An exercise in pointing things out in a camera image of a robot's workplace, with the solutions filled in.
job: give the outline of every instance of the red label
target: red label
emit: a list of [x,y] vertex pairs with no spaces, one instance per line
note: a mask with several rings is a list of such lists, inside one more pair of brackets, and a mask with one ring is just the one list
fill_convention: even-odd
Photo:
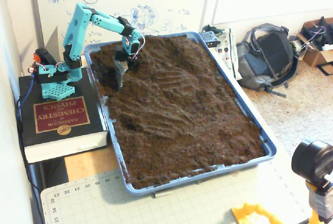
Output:
[[36,133],[55,130],[61,125],[90,123],[83,97],[34,104],[33,110]]

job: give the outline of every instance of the soil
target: soil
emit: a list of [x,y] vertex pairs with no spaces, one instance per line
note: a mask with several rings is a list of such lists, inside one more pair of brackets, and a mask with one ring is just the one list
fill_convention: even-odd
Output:
[[242,114],[233,89],[204,47],[186,36],[147,36],[116,92],[112,56],[120,44],[92,53],[92,70],[100,94],[108,96],[127,180],[134,188],[265,155],[261,130]]

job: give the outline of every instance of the yellow object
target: yellow object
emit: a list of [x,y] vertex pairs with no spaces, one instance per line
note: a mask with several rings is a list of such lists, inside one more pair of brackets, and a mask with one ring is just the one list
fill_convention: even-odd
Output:
[[[269,220],[270,224],[283,224],[283,222],[281,222],[275,215],[269,213],[260,204],[252,205],[249,203],[244,203],[243,207],[233,207],[231,210],[238,224],[254,224],[255,221],[258,219],[258,215],[266,217]],[[309,224],[324,223],[319,221],[318,214],[314,210],[312,210],[312,216],[309,219]]]
[[283,224],[279,218],[269,213],[260,204],[252,205],[249,203],[244,203],[244,206],[241,208],[233,207],[232,212],[239,224],[253,224],[253,218],[251,219],[253,214],[265,216],[269,220],[270,224]]

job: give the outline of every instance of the white cutting mat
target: white cutting mat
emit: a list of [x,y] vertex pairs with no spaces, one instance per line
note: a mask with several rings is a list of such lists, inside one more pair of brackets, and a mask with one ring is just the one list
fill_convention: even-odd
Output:
[[133,196],[118,169],[45,189],[46,224],[91,223],[236,223],[233,206],[261,203],[284,223],[297,224],[311,214],[300,187],[282,174],[277,160],[170,190],[170,194]]

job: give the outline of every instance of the book cover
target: book cover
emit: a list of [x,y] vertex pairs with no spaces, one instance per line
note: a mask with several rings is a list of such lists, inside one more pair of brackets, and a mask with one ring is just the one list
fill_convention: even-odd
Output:
[[[19,78],[21,95],[25,95],[30,83],[30,76]],[[74,137],[102,132],[107,133],[98,96],[91,86],[86,68],[82,68],[81,80],[68,85],[75,87],[75,93],[56,101],[43,99],[41,86],[37,81],[34,81],[32,91],[21,107],[25,147],[64,139],[72,140]],[[62,155],[73,153],[73,151],[66,151],[66,146],[63,146],[62,149],[63,152],[61,150],[55,151],[58,153],[57,156],[60,153],[63,153]]]

